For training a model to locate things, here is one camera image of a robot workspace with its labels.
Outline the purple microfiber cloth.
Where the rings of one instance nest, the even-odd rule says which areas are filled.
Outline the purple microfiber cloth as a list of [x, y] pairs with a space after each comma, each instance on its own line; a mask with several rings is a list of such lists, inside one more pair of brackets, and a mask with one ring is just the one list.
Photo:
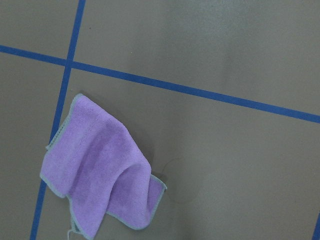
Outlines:
[[133, 230], [152, 221], [166, 185], [127, 128], [83, 94], [47, 146], [40, 178], [69, 200], [71, 230], [94, 239], [105, 215]]

